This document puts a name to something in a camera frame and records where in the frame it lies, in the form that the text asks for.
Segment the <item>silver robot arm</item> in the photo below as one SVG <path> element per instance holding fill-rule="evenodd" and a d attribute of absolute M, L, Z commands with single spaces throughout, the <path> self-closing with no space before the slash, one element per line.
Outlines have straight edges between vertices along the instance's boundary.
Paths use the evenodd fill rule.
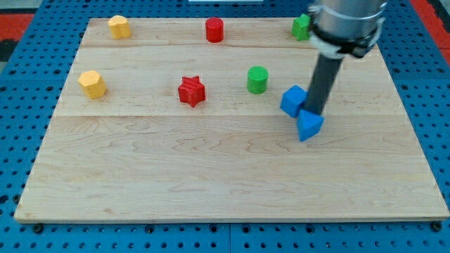
<path fill-rule="evenodd" d="M 383 30 L 387 0 L 316 0 L 308 7 L 310 43 L 322 56 L 363 58 Z"/>

